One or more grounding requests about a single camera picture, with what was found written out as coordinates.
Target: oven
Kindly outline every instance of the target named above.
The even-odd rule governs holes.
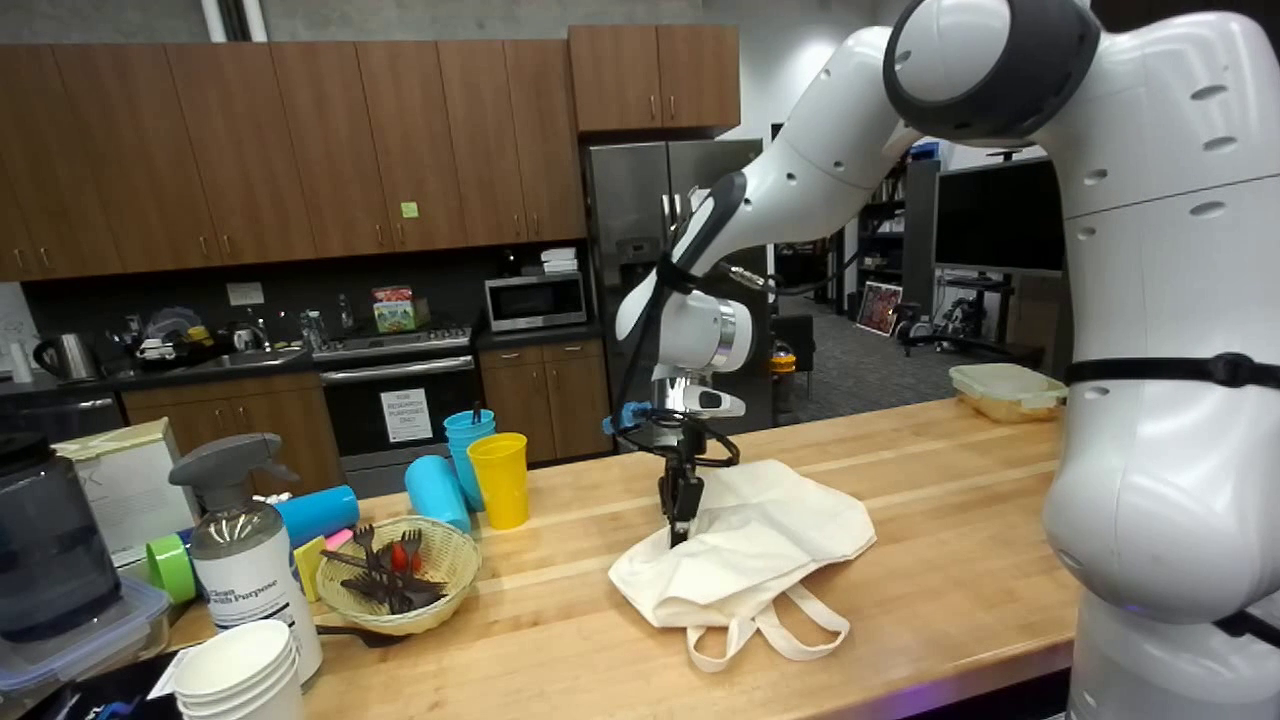
[[[414,457],[447,457],[443,417],[485,404],[473,332],[407,332],[311,353],[357,496],[404,491]]]

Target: white cloth bag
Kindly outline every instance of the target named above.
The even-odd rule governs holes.
[[[877,546],[868,508],[778,461],[699,476],[703,505],[693,537],[679,547],[669,547],[669,531],[642,537],[607,569],[607,579],[651,629],[685,629],[699,671],[726,667],[757,634],[788,661],[831,655],[848,619],[798,579]],[[774,619],[778,596],[794,601],[828,639],[794,639]],[[699,649],[706,629],[722,629],[722,655]]]

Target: plastic cup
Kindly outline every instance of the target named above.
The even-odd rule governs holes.
[[[287,530],[287,546],[299,547],[311,537],[350,530],[359,522],[359,500],[357,500],[350,486],[330,486],[323,491],[293,496],[293,500],[276,505],[276,514]]]
[[[443,417],[447,461],[456,470],[456,486],[465,490],[465,500],[473,514],[485,508],[485,496],[479,496],[467,449],[473,449],[473,439],[492,437],[492,432],[497,432],[492,407],[467,407],[467,414]]]
[[[447,457],[418,457],[404,470],[404,491],[414,517],[473,531],[473,514]]]
[[[526,522],[526,437],[492,432],[467,449],[485,491],[487,530],[519,530]]]

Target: butcher block counter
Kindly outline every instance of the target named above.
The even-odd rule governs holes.
[[[1077,579],[1040,530],[1054,426],[935,401],[734,439],[877,522],[859,560],[808,579],[853,619],[836,655],[792,664],[757,637],[726,671],[696,671],[685,634],[647,629],[603,577],[663,530],[658,461],[610,457],[530,474],[530,522],[485,531],[479,591],[443,629],[400,644],[323,634],[306,715],[912,715],[1069,667]],[[404,514],[404,496],[364,514]]]

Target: microwave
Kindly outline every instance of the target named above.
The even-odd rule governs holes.
[[[485,309],[492,332],[588,325],[588,289],[578,273],[492,275]]]

